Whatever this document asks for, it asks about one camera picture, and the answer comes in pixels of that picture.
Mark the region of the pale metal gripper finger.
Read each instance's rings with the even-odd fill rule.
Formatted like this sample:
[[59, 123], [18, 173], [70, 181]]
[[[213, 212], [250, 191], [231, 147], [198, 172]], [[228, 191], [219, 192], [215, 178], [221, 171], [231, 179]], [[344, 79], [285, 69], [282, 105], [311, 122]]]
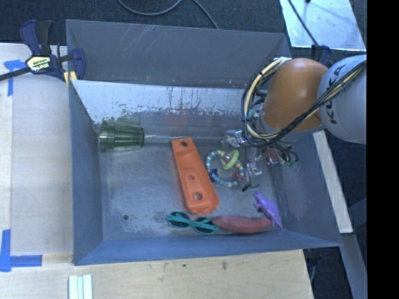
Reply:
[[256, 163], [248, 163], [245, 167], [246, 183], [244, 189], [256, 188], [260, 185], [262, 171]]
[[263, 159], [264, 150], [262, 148], [249, 148], [248, 164], [256, 164]]

